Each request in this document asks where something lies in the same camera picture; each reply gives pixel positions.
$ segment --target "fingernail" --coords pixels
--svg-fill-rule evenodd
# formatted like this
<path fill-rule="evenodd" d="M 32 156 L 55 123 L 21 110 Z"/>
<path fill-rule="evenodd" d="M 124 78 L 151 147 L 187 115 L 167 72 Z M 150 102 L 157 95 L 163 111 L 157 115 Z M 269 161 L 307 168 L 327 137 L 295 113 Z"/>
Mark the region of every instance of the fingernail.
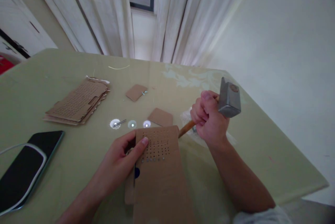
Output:
<path fill-rule="evenodd" d="M 141 139 L 141 142 L 146 145 L 149 142 L 149 139 L 147 137 L 144 137 Z"/>
<path fill-rule="evenodd" d="M 210 98 L 210 94 L 208 91 L 203 91 L 201 93 L 201 97 L 204 99 L 204 100 L 208 100 Z"/>

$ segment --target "sleeve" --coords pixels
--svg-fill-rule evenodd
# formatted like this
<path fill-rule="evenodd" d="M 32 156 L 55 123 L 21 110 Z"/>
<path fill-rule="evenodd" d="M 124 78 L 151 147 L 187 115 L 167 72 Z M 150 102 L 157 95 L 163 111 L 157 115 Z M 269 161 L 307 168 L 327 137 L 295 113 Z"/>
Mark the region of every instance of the sleeve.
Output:
<path fill-rule="evenodd" d="M 292 224 L 292 222 L 286 213 L 276 206 L 255 214 L 240 212 L 235 216 L 233 224 Z"/>

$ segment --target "hand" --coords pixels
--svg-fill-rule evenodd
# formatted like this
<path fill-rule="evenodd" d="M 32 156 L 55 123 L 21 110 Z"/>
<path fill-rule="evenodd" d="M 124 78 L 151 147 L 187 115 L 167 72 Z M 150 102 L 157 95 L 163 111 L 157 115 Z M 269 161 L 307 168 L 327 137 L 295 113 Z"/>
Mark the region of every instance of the hand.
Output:
<path fill-rule="evenodd" d="M 126 155 L 127 151 L 135 145 L 135 136 L 136 131 L 133 130 L 114 140 L 98 170 L 92 177 L 89 184 L 97 190 L 97 196 L 101 200 L 112 193 L 126 179 L 137 159 L 148 145 L 148 138 L 144 137 Z"/>
<path fill-rule="evenodd" d="M 226 132 L 229 118 L 218 112 L 216 97 L 213 91 L 203 91 L 192 105 L 191 118 L 196 123 L 196 131 L 210 147 L 218 146 L 223 141 L 228 141 Z"/>

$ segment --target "light green tablecloth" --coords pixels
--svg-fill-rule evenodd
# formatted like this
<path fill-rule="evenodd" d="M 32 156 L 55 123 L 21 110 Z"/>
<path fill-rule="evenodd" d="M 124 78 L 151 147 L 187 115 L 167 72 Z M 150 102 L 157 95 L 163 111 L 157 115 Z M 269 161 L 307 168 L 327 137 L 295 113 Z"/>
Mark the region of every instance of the light green tablecloth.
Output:
<path fill-rule="evenodd" d="M 42 120 L 44 112 L 76 88 L 85 76 L 111 82 L 111 92 L 85 125 L 68 126 Z M 65 136 L 30 201 L 1 223 L 53 223 L 85 187 L 113 140 L 128 131 L 114 130 L 112 119 L 135 120 L 141 127 L 158 107 L 180 115 L 204 89 L 219 93 L 222 70 L 202 69 L 119 57 L 45 50 L 0 76 L 0 150 L 29 140 L 37 132 L 64 130 Z M 148 93 L 132 102 L 125 92 L 134 84 Z M 229 133 L 236 150 L 261 179 L 278 204 L 327 186 L 327 181 L 241 88 L 242 113 L 231 119 Z M 229 220 L 232 204 L 208 149 L 188 135 L 179 140 L 188 189 L 200 223 Z M 19 150 L 0 157 L 0 176 Z M 124 204 L 124 186 L 99 208 L 97 223 L 132 223 Z"/>

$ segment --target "red object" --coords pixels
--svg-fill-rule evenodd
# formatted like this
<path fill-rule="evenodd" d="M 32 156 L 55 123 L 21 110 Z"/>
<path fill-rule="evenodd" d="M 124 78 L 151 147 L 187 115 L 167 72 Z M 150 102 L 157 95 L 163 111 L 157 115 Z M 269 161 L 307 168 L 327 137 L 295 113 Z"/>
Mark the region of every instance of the red object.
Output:
<path fill-rule="evenodd" d="M 0 56 L 0 75 L 12 67 L 14 67 L 14 64 L 9 62 L 6 58 Z"/>

